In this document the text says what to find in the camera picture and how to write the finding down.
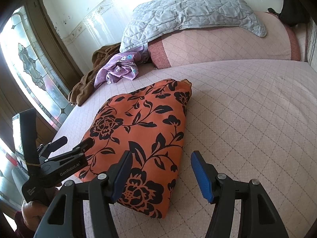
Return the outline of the person's left hand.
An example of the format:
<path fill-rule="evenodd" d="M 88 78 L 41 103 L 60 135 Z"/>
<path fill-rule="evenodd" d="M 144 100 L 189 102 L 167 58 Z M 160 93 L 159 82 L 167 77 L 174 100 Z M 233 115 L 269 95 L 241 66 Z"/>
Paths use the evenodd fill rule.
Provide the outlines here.
<path fill-rule="evenodd" d="M 45 215 L 48 207 L 39 201 L 23 201 L 21 213 L 25 226 L 31 231 L 36 232 L 42 217 Z"/>

